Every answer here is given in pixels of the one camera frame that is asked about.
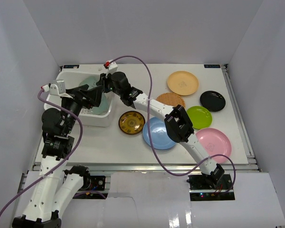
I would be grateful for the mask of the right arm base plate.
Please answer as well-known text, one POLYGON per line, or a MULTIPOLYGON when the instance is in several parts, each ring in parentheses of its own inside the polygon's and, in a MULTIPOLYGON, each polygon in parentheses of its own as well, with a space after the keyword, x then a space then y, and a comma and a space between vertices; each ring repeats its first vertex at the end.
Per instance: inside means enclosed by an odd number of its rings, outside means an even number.
POLYGON ((224 174, 219 183, 214 186, 208 184, 202 175, 189 175, 187 183, 189 184, 191 202, 235 200, 233 188, 226 193, 232 184, 229 174, 224 174))

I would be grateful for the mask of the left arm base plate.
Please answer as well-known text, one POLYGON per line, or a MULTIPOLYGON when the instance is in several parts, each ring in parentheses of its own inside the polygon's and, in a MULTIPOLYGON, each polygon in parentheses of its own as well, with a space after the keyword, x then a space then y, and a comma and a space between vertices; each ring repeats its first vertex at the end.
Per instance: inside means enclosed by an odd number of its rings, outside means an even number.
POLYGON ((105 176, 90 176, 85 181, 83 186, 77 191, 73 199, 101 199, 104 200, 107 197, 105 190, 105 176))

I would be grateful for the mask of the teal rectangular ceramic plate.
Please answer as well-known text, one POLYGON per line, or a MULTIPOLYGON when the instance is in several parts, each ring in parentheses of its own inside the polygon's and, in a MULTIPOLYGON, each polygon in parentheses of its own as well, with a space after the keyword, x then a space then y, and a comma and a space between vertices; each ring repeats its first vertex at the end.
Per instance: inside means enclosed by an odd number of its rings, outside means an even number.
MULTIPOLYGON (((90 76, 83 80, 79 86, 89 85, 88 89, 96 87, 97 79, 93 76, 90 76)), ((98 107, 92 107, 90 109, 83 108, 81 114, 92 114, 92 115, 104 115, 109 109, 109 103, 104 94, 102 94, 101 103, 98 107)))

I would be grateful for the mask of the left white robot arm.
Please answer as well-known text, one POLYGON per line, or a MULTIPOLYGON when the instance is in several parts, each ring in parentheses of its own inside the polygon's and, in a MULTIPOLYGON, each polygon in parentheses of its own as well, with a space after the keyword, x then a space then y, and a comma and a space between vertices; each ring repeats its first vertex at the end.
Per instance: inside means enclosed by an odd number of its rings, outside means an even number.
POLYGON ((91 184, 87 167, 74 166, 65 170, 65 166, 83 136, 79 114, 82 108, 100 105, 102 87, 54 87, 55 84, 49 84, 41 90, 60 97, 61 104, 43 101, 51 108, 45 110, 41 117, 44 146, 39 176, 24 189, 34 190, 22 215, 14 218, 11 225, 13 228, 61 227, 62 216, 76 192, 87 189, 91 184))

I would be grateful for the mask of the blue round plate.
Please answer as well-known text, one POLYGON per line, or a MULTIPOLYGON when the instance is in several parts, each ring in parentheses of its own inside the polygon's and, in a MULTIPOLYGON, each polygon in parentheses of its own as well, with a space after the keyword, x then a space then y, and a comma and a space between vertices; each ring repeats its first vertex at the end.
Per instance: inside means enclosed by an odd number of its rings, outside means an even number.
POLYGON ((142 130, 143 138, 149 146, 151 143, 148 132, 148 124, 150 124, 151 139, 155 149, 167 150, 176 145, 176 142, 171 140, 168 136, 164 121, 157 117, 153 117, 145 123, 142 130))

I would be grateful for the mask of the yellow brown patterned plate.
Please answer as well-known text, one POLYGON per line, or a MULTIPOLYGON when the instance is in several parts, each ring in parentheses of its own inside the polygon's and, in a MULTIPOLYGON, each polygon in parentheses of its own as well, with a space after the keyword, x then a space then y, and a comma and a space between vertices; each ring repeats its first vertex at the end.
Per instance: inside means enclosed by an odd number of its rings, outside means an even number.
POLYGON ((140 112, 128 111, 120 116, 118 126, 127 135, 136 135, 143 130, 145 123, 145 118, 140 112))

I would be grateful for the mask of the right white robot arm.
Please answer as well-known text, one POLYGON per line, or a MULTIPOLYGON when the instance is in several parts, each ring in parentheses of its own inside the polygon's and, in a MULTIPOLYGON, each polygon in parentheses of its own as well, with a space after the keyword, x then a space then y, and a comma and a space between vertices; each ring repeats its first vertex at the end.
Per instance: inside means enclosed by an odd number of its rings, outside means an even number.
POLYGON ((182 145, 198 163, 206 186, 214 190, 222 184, 225 171, 199 142, 183 106, 173 107, 150 99, 143 91, 131 86, 123 72, 102 73, 96 84, 103 87, 103 92, 113 92, 119 96, 124 105, 145 111, 148 115, 164 121, 169 138, 182 145))

